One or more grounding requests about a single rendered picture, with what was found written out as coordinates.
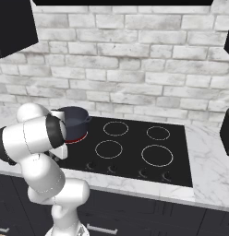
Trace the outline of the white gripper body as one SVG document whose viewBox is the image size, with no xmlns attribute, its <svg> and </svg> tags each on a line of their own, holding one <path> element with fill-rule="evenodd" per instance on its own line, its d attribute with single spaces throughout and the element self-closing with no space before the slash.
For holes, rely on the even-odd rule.
<svg viewBox="0 0 229 236">
<path fill-rule="evenodd" d="M 51 110 L 51 114 L 59 118 L 62 122 L 65 121 L 65 113 L 58 110 Z M 50 150 L 50 156 L 54 157 L 56 160 L 67 158 L 67 146 L 63 144 L 60 147 Z"/>
</svg>

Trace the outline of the dark blue pot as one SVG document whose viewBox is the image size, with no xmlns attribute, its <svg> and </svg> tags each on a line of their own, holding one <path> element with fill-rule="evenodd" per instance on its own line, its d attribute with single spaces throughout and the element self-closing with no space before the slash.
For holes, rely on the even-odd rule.
<svg viewBox="0 0 229 236">
<path fill-rule="evenodd" d="M 83 139 L 91 121 L 88 111 L 75 106 L 63 107 L 59 111 L 65 113 L 66 143 L 72 144 Z"/>
</svg>

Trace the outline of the black hob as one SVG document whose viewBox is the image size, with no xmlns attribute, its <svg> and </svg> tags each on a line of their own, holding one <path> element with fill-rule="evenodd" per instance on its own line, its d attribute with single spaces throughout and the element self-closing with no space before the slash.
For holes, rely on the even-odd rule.
<svg viewBox="0 0 229 236">
<path fill-rule="evenodd" d="M 187 151 L 185 127 L 181 124 L 160 124 L 105 117 L 92 117 L 84 139 L 67 146 L 68 157 L 56 162 L 61 168 L 94 172 L 191 187 L 192 177 Z M 89 171 L 86 164 L 96 163 Z M 108 167 L 114 164 L 117 173 Z M 139 177 L 139 170 L 146 169 L 149 179 Z M 172 181 L 166 182 L 162 173 L 169 171 Z"/>
</svg>

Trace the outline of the dark cupboard door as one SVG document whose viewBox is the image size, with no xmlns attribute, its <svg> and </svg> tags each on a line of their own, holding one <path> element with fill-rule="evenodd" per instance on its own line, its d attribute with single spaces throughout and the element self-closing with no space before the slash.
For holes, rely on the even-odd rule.
<svg viewBox="0 0 229 236">
<path fill-rule="evenodd" d="M 229 212 L 207 209 L 198 236 L 229 236 Z"/>
<path fill-rule="evenodd" d="M 0 174 L 0 228 L 3 236 L 45 236 L 53 226 L 51 206 L 32 203 L 28 186 L 19 177 Z"/>
</svg>

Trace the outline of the dark drawer front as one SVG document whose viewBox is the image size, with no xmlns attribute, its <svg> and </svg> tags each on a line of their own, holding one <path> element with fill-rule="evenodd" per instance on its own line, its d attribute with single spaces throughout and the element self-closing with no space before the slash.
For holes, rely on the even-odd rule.
<svg viewBox="0 0 229 236">
<path fill-rule="evenodd" d="M 92 227 L 117 230 L 112 236 L 197 236 L 206 210 L 91 190 L 78 212 Z"/>
</svg>

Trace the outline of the black extractor hood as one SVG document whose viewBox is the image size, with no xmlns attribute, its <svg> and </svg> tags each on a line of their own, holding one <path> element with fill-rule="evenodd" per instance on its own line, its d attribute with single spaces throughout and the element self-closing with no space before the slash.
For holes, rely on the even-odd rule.
<svg viewBox="0 0 229 236">
<path fill-rule="evenodd" d="M 214 0 L 32 0 L 36 6 L 211 6 Z"/>
</svg>

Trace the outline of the black box-shaped appliance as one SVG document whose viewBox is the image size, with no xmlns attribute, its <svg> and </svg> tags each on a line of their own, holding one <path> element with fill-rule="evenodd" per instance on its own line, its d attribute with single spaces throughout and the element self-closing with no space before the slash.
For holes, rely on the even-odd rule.
<svg viewBox="0 0 229 236">
<path fill-rule="evenodd" d="M 229 109 L 226 111 L 223 118 L 223 123 L 220 129 L 220 138 L 223 142 L 224 150 L 229 156 Z"/>
</svg>

